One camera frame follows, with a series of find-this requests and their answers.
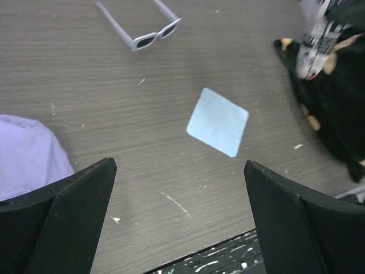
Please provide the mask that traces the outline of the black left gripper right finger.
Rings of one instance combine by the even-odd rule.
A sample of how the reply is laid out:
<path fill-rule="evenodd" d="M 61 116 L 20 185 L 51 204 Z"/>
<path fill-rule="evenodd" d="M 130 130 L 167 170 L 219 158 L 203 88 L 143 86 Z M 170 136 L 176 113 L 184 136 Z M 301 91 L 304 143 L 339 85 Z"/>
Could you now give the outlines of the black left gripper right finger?
<path fill-rule="evenodd" d="M 246 189 L 267 273 L 364 273 L 364 206 L 247 161 Z"/>

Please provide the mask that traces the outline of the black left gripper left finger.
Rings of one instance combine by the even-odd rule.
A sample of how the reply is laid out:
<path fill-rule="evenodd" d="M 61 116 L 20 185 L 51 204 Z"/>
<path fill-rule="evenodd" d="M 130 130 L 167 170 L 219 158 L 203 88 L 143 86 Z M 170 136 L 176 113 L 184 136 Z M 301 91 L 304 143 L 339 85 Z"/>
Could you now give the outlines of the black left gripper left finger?
<path fill-rule="evenodd" d="M 1 202 L 1 273 L 90 273 L 115 182 L 104 158 Z"/>

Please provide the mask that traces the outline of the flag print glasses case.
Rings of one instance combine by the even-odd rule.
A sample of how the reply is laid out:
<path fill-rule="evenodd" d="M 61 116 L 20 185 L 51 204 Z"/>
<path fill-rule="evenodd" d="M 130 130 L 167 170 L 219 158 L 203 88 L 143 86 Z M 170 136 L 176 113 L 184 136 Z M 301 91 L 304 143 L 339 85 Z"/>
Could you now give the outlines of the flag print glasses case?
<path fill-rule="evenodd" d="M 323 69 L 341 33 L 350 27 L 327 19 L 342 1 L 300 0 L 299 7 L 306 19 L 306 28 L 299 45 L 296 62 L 297 77 L 312 80 Z"/>

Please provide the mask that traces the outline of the white rectangular sunglasses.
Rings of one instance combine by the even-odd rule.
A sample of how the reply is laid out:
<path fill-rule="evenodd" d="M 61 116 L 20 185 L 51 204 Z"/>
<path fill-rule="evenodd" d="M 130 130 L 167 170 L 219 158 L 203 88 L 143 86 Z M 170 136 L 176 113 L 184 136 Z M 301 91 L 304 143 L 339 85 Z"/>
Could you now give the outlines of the white rectangular sunglasses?
<path fill-rule="evenodd" d="M 160 12 L 169 20 L 169 23 L 160 31 L 148 33 L 136 38 L 132 38 L 114 19 L 105 6 L 96 1 L 97 7 L 104 13 L 111 26 L 121 38 L 121 40 L 129 47 L 132 52 L 136 52 L 150 46 L 155 40 L 165 39 L 170 36 L 178 28 L 181 18 L 179 18 L 166 4 L 160 0 L 154 0 L 155 5 Z"/>

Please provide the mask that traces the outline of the lavender crumpled cloth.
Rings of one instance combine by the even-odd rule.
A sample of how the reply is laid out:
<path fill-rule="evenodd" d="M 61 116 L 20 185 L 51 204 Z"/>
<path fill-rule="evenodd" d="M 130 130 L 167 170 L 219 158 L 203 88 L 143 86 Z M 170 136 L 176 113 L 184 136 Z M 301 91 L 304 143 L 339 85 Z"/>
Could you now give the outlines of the lavender crumpled cloth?
<path fill-rule="evenodd" d="M 37 120 L 1 115 L 1 200 L 74 174 L 54 133 Z"/>

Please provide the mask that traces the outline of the black floral plush blanket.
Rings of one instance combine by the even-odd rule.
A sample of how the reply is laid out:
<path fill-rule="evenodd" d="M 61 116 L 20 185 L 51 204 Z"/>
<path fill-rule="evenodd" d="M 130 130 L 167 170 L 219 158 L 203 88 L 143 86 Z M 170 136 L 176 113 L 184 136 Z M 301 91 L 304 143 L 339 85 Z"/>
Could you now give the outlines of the black floral plush blanket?
<path fill-rule="evenodd" d="M 302 40 L 282 38 L 273 45 L 312 129 L 347 166 L 352 180 L 359 182 L 364 177 L 364 2 L 342 1 L 327 19 L 350 27 L 341 33 L 323 69 L 312 80 L 297 77 Z"/>

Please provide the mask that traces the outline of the light blue cleaning cloth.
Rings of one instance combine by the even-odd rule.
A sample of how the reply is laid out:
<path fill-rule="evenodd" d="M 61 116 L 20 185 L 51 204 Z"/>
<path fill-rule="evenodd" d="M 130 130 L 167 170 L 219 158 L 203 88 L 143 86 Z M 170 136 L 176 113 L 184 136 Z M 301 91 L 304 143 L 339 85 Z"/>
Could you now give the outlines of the light blue cleaning cloth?
<path fill-rule="evenodd" d="M 239 152 L 249 112 L 217 92 L 203 88 L 186 132 L 228 157 Z"/>

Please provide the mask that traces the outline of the black paint-splattered base plate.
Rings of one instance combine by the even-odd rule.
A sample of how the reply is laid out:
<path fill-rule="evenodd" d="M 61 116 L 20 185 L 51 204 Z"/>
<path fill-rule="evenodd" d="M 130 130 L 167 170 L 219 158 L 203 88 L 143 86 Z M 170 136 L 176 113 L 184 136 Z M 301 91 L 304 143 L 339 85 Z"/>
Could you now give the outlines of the black paint-splattered base plate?
<path fill-rule="evenodd" d="M 149 271 L 150 274 L 266 273 L 256 229 Z"/>

